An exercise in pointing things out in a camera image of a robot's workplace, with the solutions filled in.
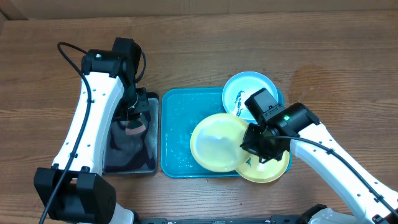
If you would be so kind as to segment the pink green sponge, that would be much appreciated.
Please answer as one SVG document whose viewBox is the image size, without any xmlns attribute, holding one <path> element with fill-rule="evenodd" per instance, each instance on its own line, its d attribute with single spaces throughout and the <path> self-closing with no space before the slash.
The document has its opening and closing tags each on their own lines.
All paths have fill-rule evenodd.
<svg viewBox="0 0 398 224">
<path fill-rule="evenodd" d="M 127 135 L 132 136 L 135 134 L 140 134 L 140 133 L 143 133 L 147 129 L 146 125 L 141 120 L 141 117 L 143 115 L 144 114 L 141 113 L 137 119 L 126 121 L 125 133 Z"/>
</svg>

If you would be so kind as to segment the yellow plate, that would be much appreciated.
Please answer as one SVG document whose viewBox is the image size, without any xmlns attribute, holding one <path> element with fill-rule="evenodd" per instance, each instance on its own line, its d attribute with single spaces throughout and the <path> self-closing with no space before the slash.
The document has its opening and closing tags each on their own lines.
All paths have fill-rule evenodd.
<svg viewBox="0 0 398 224">
<path fill-rule="evenodd" d="M 245 163 L 236 169 L 236 172 L 246 180 L 263 184 L 281 177 L 290 169 L 291 162 L 292 159 L 288 151 L 283 152 L 281 160 L 271 159 L 263 164 L 259 162 L 258 156 L 251 155 Z"/>
<path fill-rule="evenodd" d="M 248 123 L 228 113 L 213 114 L 195 127 L 190 139 L 196 162 L 212 172 L 230 172 L 250 158 L 241 148 Z"/>
</svg>

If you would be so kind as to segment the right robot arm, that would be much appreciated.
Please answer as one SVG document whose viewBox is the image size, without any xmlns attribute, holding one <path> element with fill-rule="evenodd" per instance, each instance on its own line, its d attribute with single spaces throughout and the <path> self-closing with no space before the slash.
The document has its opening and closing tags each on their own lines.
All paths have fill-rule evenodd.
<svg viewBox="0 0 398 224">
<path fill-rule="evenodd" d="M 286 108 L 262 88 L 245 105 L 256 123 L 248 126 L 241 147 L 262 164 L 291 152 L 320 175 L 352 212 L 336 213 L 318 204 L 301 214 L 297 223 L 397 223 L 397 192 L 353 159 L 304 104 Z"/>
</svg>

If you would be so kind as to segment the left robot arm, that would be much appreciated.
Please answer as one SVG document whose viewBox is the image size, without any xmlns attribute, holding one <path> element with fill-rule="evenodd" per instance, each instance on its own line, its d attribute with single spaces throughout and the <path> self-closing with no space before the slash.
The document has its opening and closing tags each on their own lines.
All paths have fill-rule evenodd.
<svg viewBox="0 0 398 224">
<path fill-rule="evenodd" d="M 136 212 L 117 203 L 115 188 L 103 179 L 103 162 L 111 123 L 125 121 L 127 131 L 146 127 L 141 115 L 149 110 L 147 90 L 136 86 L 145 60 L 133 39 L 118 37 L 111 50 L 91 49 L 81 67 L 65 60 L 81 78 L 81 91 L 65 142 L 51 167 L 39 167 L 34 187 L 47 217 L 66 223 L 137 223 Z"/>
</svg>

